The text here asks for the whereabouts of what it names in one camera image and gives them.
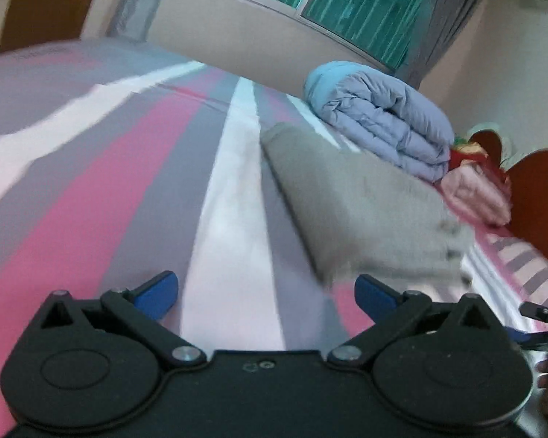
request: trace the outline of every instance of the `rolled blanket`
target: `rolled blanket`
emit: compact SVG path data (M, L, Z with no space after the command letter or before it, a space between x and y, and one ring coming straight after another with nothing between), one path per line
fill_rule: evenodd
M325 284L368 273L400 291L413 283L462 286L460 261L473 231L434 188L299 127L275 125L262 145Z
M358 146L431 183L445 175L454 142L450 122L401 80L334 61L308 76L304 95L320 118Z

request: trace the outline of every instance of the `bed sheet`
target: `bed sheet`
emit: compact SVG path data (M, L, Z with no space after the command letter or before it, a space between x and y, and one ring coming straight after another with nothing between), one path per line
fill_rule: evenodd
M326 354L367 327L352 284L314 276L259 146L276 122L359 151L299 99L145 43L1 57L0 368L50 291L92 298L163 270L181 283L164 325L209 354ZM505 323L532 326L466 261ZM0 436L12 424L0 394Z

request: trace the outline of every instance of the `blue gripper pad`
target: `blue gripper pad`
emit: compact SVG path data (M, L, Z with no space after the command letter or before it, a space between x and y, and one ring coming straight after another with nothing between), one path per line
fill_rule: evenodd
M398 307L400 293L369 275L355 280L355 303L377 323Z
M174 306L179 296L179 279L174 272L162 272L130 294L134 306L158 321Z

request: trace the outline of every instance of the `brown headboard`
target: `brown headboard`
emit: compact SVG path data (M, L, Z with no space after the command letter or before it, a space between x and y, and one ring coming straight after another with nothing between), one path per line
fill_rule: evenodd
M493 131L471 137L492 160L501 159L501 141ZM511 179L510 231L534 245L548 259L548 149L536 151L508 170Z

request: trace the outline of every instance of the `door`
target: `door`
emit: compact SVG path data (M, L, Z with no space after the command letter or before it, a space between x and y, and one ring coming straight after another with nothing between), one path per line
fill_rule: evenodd
M10 0L0 52L77 39L92 0Z

